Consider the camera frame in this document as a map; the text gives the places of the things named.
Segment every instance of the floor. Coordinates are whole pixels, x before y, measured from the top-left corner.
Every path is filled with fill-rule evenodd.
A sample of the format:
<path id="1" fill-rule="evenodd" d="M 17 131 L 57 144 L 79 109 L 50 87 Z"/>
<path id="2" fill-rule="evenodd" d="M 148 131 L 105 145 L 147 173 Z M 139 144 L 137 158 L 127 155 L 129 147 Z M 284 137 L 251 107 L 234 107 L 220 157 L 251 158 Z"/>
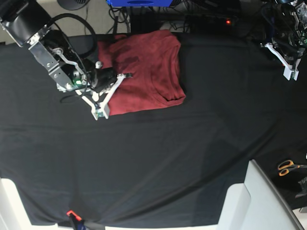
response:
<path id="1" fill-rule="evenodd" d="M 105 34 L 112 26 L 113 20 L 109 17 L 109 7 L 105 0 L 91 0 L 86 7 L 83 7 L 77 11 L 66 11 L 59 6 L 57 0 L 37 0 L 38 3 L 52 16 L 56 16 L 61 13 L 73 13 L 77 14 L 84 19 L 86 18 L 86 12 L 88 8 L 88 23 L 94 28 L 97 34 Z M 84 26 L 78 21 L 70 18 L 62 19 L 58 22 L 61 29 L 68 36 L 83 35 Z M 124 24 L 118 25 L 119 33 L 126 33 L 127 28 Z M 11 37 L 3 30 L 0 30 L 0 42 L 6 42 L 6 44 L 13 43 Z"/>

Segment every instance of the orange scissors handle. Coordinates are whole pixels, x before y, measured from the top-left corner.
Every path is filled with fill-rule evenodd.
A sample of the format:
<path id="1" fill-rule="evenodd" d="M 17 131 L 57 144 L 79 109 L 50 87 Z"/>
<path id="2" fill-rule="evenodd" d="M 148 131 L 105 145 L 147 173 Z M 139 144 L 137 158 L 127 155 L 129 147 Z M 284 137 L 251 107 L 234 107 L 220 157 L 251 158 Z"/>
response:
<path id="1" fill-rule="evenodd" d="M 278 170 L 283 170 L 294 165 L 292 160 L 286 160 L 278 165 Z"/>
<path id="2" fill-rule="evenodd" d="M 307 165 L 304 164 L 294 164 L 292 160 L 286 160 L 278 165 L 278 170 L 280 171 L 279 176 L 285 176 L 289 172 L 299 169 L 299 168 L 307 168 Z"/>
<path id="3" fill-rule="evenodd" d="M 282 169 L 278 175 L 279 176 L 286 176 L 290 171 L 288 169 Z"/>

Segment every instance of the black cable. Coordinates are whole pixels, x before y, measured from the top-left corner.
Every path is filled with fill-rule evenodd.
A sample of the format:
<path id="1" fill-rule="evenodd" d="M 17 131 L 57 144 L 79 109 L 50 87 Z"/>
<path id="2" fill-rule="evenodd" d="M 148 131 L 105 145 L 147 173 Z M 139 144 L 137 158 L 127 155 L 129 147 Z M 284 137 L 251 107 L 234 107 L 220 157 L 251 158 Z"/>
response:
<path id="1" fill-rule="evenodd" d="M 89 9 L 89 4 L 86 5 L 86 10 L 85 10 L 85 20 L 87 21 L 88 19 L 88 9 Z"/>
<path id="2" fill-rule="evenodd" d="M 128 21 L 128 13 L 125 11 L 126 8 L 125 7 L 115 8 L 115 7 L 111 6 L 111 5 L 108 5 L 108 6 L 110 8 L 108 13 L 109 13 L 110 18 L 114 21 L 114 24 L 108 30 L 107 34 L 115 27 L 116 23 L 125 23 L 126 27 L 127 27 L 127 33 L 129 34 L 130 33 L 130 25 L 129 25 L 129 21 Z M 120 15 L 122 15 L 122 17 L 123 17 L 122 21 L 118 21 L 117 20 L 117 22 L 116 22 L 116 15 L 115 15 L 115 13 L 117 13 L 117 12 L 119 12 L 118 17 Z"/>
<path id="3" fill-rule="evenodd" d="M 152 6 L 149 6 L 148 9 L 155 13 L 154 8 Z"/>
<path id="4" fill-rule="evenodd" d="M 176 26 L 176 23 L 172 23 L 171 21 L 169 22 L 171 28 L 173 28 L 174 30 L 177 30 L 177 26 Z"/>
<path id="5" fill-rule="evenodd" d="M 179 11 L 179 10 L 176 10 L 174 7 L 163 7 L 164 12 L 166 11 L 166 12 L 168 13 L 167 9 L 172 9 L 172 10 L 174 10 L 174 11 L 176 11 L 176 12 L 178 12 L 178 13 L 184 15 L 183 12 L 181 12 L 181 11 Z"/>
<path id="6" fill-rule="evenodd" d="M 75 15 L 75 14 L 72 14 L 72 13 L 63 13 L 63 14 L 59 14 L 58 16 L 55 16 L 54 18 L 51 19 L 50 25 L 52 25 L 52 24 L 56 25 L 55 22 L 62 19 L 62 18 L 73 18 L 73 19 L 78 20 L 90 31 L 90 33 L 92 35 L 92 39 L 93 39 L 92 48 L 89 51 L 87 51 L 83 54 L 78 54 L 78 56 L 80 56 L 80 58 L 87 58 L 89 55 L 94 53 L 95 50 L 97 49 L 98 39 L 97 39 L 97 35 L 96 35 L 94 29 L 92 28 L 92 26 L 86 20 L 84 20 L 82 17 Z"/>
<path id="7" fill-rule="evenodd" d="M 176 7 L 181 3 L 181 0 L 173 0 L 170 4 L 170 7 Z"/>
<path id="8" fill-rule="evenodd" d="M 76 97 L 77 99 L 74 100 L 74 101 L 71 101 L 71 102 L 67 102 L 67 101 L 66 101 L 67 99 L 73 98 L 73 97 Z M 82 96 L 79 96 L 79 95 L 77 95 L 77 94 L 67 95 L 67 96 L 62 97 L 62 98 L 60 99 L 59 102 L 60 102 L 61 104 L 71 104 L 71 103 L 74 103 L 74 102 L 78 101 L 78 100 L 81 99 L 81 98 L 82 98 Z"/>
<path id="9" fill-rule="evenodd" d="M 114 20 L 113 34 L 117 34 L 118 18 L 119 18 L 119 16 L 116 16 L 116 17 L 115 17 L 115 20 Z"/>
<path id="10" fill-rule="evenodd" d="M 289 43 L 284 42 L 284 41 L 282 41 L 282 40 L 280 40 L 280 39 L 278 39 L 278 38 L 275 38 L 274 40 L 275 40 L 275 42 L 277 42 L 277 44 L 279 44 L 279 45 L 281 45 L 281 46 L 284 46 L 284 47 L 288 48 L 289 50 L 291 50 L 291 51 L 294 52 L 294 53 L 297 53 L 297 49 L 295 49 L 295 48 L 294 48 L 292 45 L 290 45 Z"/>
<path id="11" fill-rule="evenodd" d="M 190 5 L 189 1 L 188 0 L 184 0 L 183 3 L 185 5 L 187 11 L 191 12 L 191 5 Z"/>
<path id="12" fill-rule="evenodd" d="M 183 32 L 184 32 L 184 33 L 187 32 L 187 31 L 186 31 L 186 20 L 184 20 L 184 22 L 183 22 Z"/>

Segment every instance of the black tablecloth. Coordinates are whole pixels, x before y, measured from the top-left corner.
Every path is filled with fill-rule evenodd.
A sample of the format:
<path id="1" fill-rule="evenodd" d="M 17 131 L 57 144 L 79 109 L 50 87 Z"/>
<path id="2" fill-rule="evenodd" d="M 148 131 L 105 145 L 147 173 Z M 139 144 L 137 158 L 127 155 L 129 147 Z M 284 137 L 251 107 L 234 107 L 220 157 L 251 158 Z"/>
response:
<path id="1" fill-rule="evenodd" d="M 272 179 L 285 149 L 304 163 L 306 62 L 298 81 L 287 81 L 253 44 L 178 38 L 186 101 L 99 121 L 82 100 L 60 104 L 63 93 L 26 49 L 0 48 L 1 177 L 16 183 L 33 224 L 66 221 L 70 209 L 107 226 L 216 224 L 250 159 Z M 91 45 L 73 42 L 80 51 Z M 277 184 L 292 208 L 306 204 Z"/>

